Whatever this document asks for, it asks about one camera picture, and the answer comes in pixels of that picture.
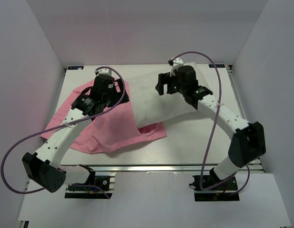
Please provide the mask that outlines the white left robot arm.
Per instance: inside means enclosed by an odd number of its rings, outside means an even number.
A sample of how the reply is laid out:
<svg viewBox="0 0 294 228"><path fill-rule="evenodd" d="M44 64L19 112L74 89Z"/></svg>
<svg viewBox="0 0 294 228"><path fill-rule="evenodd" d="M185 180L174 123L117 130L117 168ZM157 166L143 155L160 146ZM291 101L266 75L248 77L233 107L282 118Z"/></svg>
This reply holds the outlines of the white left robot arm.
<svg viewBox="0 0 294 228"><path fill-rule="evenodd" d="M85 88L71 103L62 122L46 142L33 154L26 153L22 162L28 177L53 193L62 185L79 185L89 190L95 185L95 171L84 165L61 166L69 147L97 117L129 101L125 82L110 75L98 74L93 86Z"/></svg>

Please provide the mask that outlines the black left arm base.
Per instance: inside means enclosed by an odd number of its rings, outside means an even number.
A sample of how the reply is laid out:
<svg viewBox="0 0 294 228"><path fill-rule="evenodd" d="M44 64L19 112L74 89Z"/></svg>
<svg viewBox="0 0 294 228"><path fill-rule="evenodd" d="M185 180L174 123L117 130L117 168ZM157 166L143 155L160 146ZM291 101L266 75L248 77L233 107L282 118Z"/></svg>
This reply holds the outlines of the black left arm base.
<svg viewBox="0 0 294 228"><path fill-rule="evenodd" d="M115 173L95 171L85 166L89 171L85 183L74 183L66 186L66 199L109 200L115 185Z"/></svg>

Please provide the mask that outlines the white pillow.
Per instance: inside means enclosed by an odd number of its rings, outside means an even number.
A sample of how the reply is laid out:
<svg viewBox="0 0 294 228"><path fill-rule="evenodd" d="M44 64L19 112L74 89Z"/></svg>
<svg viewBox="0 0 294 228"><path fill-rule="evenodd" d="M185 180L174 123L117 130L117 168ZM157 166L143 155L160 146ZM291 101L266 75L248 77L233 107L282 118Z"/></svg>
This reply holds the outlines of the white pillow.
<svg viewBox="0 0 294 228"><path fill-rule="evenodd" d="M167 136L164 121L201 119L206 115L187 104L181 94L160 96L155 89L160 73L154 71L125 79L129 102L119 105L114 116L119 123L119 135L133 143L153 141Z"/></svg>

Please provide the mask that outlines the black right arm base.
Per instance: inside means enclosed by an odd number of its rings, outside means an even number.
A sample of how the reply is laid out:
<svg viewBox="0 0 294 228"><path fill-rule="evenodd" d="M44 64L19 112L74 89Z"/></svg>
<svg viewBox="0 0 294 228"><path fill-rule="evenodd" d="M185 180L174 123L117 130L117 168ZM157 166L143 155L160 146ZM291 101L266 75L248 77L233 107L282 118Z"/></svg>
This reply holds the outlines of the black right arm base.
<svg viewBox="0 0 294 228"><path fill-rule="evenodd" d="M200 175L193 176L193 182L189 184L189 188L194 191L195 202L228 202L240 200L235 177L210 190L202 190L199 184Z"/></svg>

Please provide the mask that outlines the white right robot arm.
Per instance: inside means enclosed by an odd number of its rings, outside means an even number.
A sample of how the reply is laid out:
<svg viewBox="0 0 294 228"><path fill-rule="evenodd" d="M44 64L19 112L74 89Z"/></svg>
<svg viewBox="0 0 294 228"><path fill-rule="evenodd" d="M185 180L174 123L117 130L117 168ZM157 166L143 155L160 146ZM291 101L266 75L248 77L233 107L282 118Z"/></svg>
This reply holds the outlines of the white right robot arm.
<svg viewBox="0 0 294 228"><path fill-rule="evenodd" d="M210 185L221 189L227 178L266 152L264 127L251 123L221 104L213 92L197 79L198 70L180 66L169 73L158 75L155 89L159 95L179 93L196 110L214 121L230 138L228 156L209 172Z"/></svg>

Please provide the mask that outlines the pink fabric pillowcase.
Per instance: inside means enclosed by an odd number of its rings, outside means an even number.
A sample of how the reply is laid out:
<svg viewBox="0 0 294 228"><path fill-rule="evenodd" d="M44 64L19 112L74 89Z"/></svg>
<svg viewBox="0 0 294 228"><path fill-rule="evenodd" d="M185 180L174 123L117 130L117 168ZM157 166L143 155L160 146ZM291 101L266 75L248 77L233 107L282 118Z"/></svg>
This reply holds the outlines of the pink fabric pillowcase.
<svg viewBox="0 0 294 228"><path fill-rule="evenodd" d="M113 152L136 143L151 142L167 137L162 122L138 128L132 110L132 89L126 84L130 101L118 105L112 111L97 117L76 138L71 149L97 154Z"/></svg>

